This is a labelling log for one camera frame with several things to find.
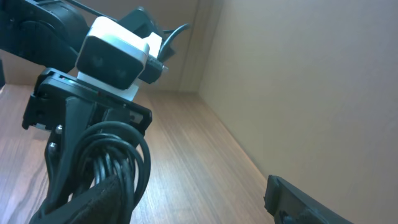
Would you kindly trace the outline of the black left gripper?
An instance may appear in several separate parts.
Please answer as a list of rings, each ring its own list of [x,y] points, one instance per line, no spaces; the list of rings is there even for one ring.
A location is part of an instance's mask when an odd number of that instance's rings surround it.
[[[75,174],[76,147],[89,126],[103,121],[120,121],[144,134],[152,122],[152,111],[54,68],[46,68],[36,79],[22,127],[51,131],[48,143],[57,145],[45,150],[49,188],[40,206],[42,215],[68,203],[69,196],[74,199],[89,190]]]

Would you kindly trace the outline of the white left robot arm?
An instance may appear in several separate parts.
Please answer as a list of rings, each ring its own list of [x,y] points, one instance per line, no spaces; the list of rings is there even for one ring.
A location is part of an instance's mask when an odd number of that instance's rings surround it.
[[[154,83],[182,31],[161,29],[138,7],[121,19],[77,1],[2,1],[1,49],[44,66],[22,127],[50,133],[49,189],[37,221],[127,223],[149,182],[144,138],[151,110],[133,99]]]

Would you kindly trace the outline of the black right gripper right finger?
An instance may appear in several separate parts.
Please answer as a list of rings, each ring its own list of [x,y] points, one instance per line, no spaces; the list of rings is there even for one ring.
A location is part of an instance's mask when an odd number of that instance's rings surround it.
[[[264,208],[277,224],[351,224],[276,175],[268,177]]]

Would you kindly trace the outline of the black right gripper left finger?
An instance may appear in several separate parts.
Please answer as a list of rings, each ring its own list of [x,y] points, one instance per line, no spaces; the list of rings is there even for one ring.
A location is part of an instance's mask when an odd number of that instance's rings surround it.
[[[131,210],[123,204],[121,184],[116,175],[90,188],[65,205],[42,215],[30,224],[118,224],[129,223]]]

